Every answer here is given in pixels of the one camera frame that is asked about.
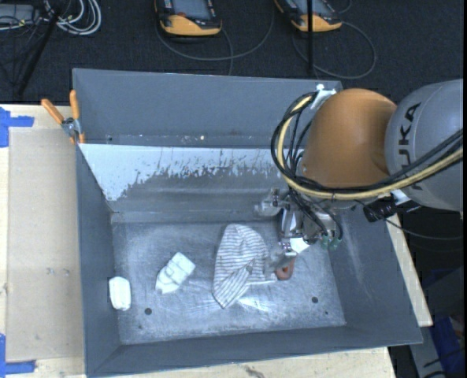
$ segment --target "wooden table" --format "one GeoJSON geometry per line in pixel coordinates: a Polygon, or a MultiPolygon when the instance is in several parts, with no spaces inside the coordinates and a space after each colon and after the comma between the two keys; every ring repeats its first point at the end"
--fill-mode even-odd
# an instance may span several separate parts
{"type": "MultiPolygon", "coordinates": [[[[39,262],[41,262],[39,265],[45,265],[46,263],[42,262],[51,258],[60,265],[61,258],[58,257],[57,259],[57,253],[61,254],[62,250],[72,250],[74,254],[77,253],[77,241],[75,241],[76,246],[71,246],[70,248],[63,247],[65,242],[70,242],[70,239],[75,239],[77,234],[76,224],[73,220],[73,216],[76,214],[75,191],[64,191],[64,186],[68,186],[69,190],[72,190],[71,186],[75,184],[75,179],[69,184],[57,183],[53,195],[46,196],[45,191],[41,192],[44,196],[39,199],[36,198],[35,203],[32,203],[32,198],[26,198],[27,211],[15,212],[15,209],[18,209],[16,205],[16,207],[12,206],[11,209],[9,208],[10,203],[15,203],[13,198],[20,193],[19,191],[10,191],[9,187],[18,187],[20,185],[17,182],[21,182],[18,180],[10,180],[10,178],[18,178],[20,174],[27,175],[26,177],[32,175],[33,180],[28,181],[29,189],[35,189],[35,186],[43,179],[54,180],[58,178],[60,180],[61,178],[63,181],[63,174],[75,178],[75,164],[72,161],[73,146],[70,144],[65,133],[54,123],[54,120],[43,107],[5,104],[1,104],[0,106],[11,111],[12,117],[27,115],[35,118],[35,123],[31,128],[11,128],[9,147],[0,148],[0,332],[7,336],[7,359],[9,361],[17,361],[22,359],[26,354],[29,356],[28,359],[37,359],[36,371],[32,374],[21,374],[20,376],[85,376],[83,374],[81,323],[74,319],[72,323],[74,326],[72,326],[70,322],[71,315],[81,314],[80,302],[79,305],[77,304],[77,301],[80,301],[80,296],[75,289],[69,290],[68,288],[65,290],[68,292],[68,297],[63,297],[63,292],[55,292],[63,290],[52,290],[51,292],[53,294],[51,300],[49,293],[41,297],[35,295],[36,292],[39,293],[39,291],[46,290],[48,288],[46,287],[48,282],[53,281],[53,283],[49,284],[62,284],[57,283],[60,273],[58,270],[52,269],[51,267],[46,268],[46,271],[44,271],[41,266],[35,266],[38,264],[37,260],[34,261],[34,258],[27,255],[34,251],[33,256],[35,256],[35,251],[38,250],[39,262]],[[53,144],[49,143],[50,138],[54,141],[53,144]],[[22,142],[31,142],[34,146],[32,144],[30,144],[30,146],[22,146],[22,142]],[[52,166],[46,166],[45,161],[49,161],[49,158],[54,155],[54,151],[57,149],[63,150],[66,155],[61,158],[60,161],[55,161],[52,166]],[[18,157],[10,157],[12,152],[16,152],[18,157]],[[10,169],[10,164],[12,163],[18,164],[16,170],[10,169]],[[29,174],[28,172],[25,174],[25,170],[35,171],[35,175],[34,173],[29,174]],[[45,201],[52,201],[53,198],[60,198],[62,195],[63,197],[68,197],[69,200],[65,204],[62,203],[60,206],[54,206],[54,203],[45,201]],[[39,212],[45,214],[45,223],[42,223],[42,225],[36,223],[33,226],[28,226],[28,230],[25,232],[19,231],[18,234],[12,234],[14,231],[11,230],[11,225],[17,224],[19,217],[30,217],[31,219],[34,214],[39,212]],[[69,220],[69,225],[67,226],[69,228],[64,228],[64,220],[69,220]],[[43,236],[43,225],[46,226],[47,232],[51,232],[47,233],[47,236],[43,236]],[[24,281],[11,280],[11,278],[14,279],[15,276],[19,275],[8,266],[8,259],[12,259],[13,255],[10,251],[15,247],[13,243],[8,245],[8,242],[9,237],[32,237],[34,233],[37,234],[37,236],[32,243],[28,243],[28,251],[21,250],[20,247],[19,256],[21,258],[18,259],[20,261],[18,265],[20,267],[21,265],[26,265],[29,276],[41,273],[43,277],[34,279],[32,281],[32,286],[34,288],[32,288],[31,291],[28,289],[27,292],[25,292],[25,287],[27,286],[24,281]],[[32,306],[34,306],[35,313],[29,312],[27,307],[25,307],[26,310],[22,308],[21,313],[18,313],[18,309],[14,309],[14,305],[12,309],[9,309],[8,300],[12,298],[12,295],[14,295],[15,298],[18,298],[19,295],[20,299],[18,301],[20,302],[22,301],[21,296],[23,295],[23,298],[25,298],[25,295],[27,295],[28,301],[33,301],[32,306]],[[65,309],[61,306],[61,312],[55,312],[54,306],[57,306],[57,304],[63,305],[63,303],[68,304],[65,309]],[[15,313],[17,313],[17,324],[14,322],[8,324],[11,317],[14,320],[15,313]],[[32,327],[32,325],[37,324],[36,319],[39,322],[39,326],[32,327]],[[79,334],[74,333],[71,339],[68,336],[70,335],[69,328],[79,329],[79,334]]],[[[62,106],[59,107],[59,110],[65,117],[71,116],[69,107],[62,106]]],[[[389,231],[393,239],[395,251],[398,255],[419,325],[429,326],[432,324],[432,319],[428,312],[428,307],[422,294],[421,286],[413,266],[413,261],[410,257],[410,252],[406,246],[404,235],[391,226],[389,226],[389,231]]],[[[68,260],[69,262],[79,262],[78,257],[72,256],[70,259],[68,260]]],[[[79,284],[80,269],[78,264],[76,264],[76,267],[72,265],[72,267],[67,266],[67,268],[64,267],[60,270],[62,271],[60,276],[65,276],[68,279],[64,280],[66,283],[72,281],[71,287],[74,286],[74,284],[74,287],[79,284]]],[[[220,365],[198,369],[156,372],[138,376],[141,378],[171,378],[178,376],[189,378],[204,376],[231,378],[285,378],[287,376],[292,376],[294,378],[309,376],[319,376],[322,378],[384,378],[394,377],[395,374],[387,348],[384,347],[296,358],[282,358],[271,361],[257,361],[238,365],[220,365]]]]}

